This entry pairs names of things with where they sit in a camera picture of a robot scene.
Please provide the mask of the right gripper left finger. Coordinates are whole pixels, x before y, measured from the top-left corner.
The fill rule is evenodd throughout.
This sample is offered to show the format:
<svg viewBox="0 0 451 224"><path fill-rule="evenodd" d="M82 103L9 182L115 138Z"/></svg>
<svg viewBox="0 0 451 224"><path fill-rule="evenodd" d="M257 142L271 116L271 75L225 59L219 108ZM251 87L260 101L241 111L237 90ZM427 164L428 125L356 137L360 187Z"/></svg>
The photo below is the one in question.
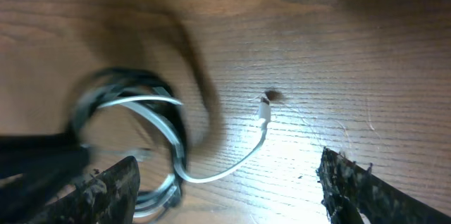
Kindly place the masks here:
<svg viewBox="0 0 451 224"><path fill-rule="evenodd" d="M65 197L45 206L30 224L131 224L140 172L128 156Z"/></svg>

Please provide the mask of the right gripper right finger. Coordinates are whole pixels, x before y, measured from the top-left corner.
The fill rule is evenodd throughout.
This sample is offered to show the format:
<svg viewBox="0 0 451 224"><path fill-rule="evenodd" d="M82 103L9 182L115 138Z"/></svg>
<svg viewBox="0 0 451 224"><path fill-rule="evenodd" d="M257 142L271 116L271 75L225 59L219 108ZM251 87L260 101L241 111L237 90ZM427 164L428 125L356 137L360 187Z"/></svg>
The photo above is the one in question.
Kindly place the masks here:
<svg viewBox="0 0 451 224"><path fill-rule="evenodd" d="M325 148L316 170L331 223L449 223L450 217L399 191L354 161Z"/></svg>

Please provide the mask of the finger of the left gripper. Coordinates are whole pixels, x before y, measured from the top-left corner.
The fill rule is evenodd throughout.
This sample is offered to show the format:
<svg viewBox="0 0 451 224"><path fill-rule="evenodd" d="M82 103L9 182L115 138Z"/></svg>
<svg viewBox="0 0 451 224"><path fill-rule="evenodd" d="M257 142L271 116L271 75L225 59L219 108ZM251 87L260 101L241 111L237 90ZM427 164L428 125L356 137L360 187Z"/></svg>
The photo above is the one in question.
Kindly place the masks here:
<svg viewBox="0 0 451 224"><path fill-rule="evenodd" d="M89 161L89 149L71 132L2 135L1 178L20 177L1 187L1 222L34 216Z"/></svg>

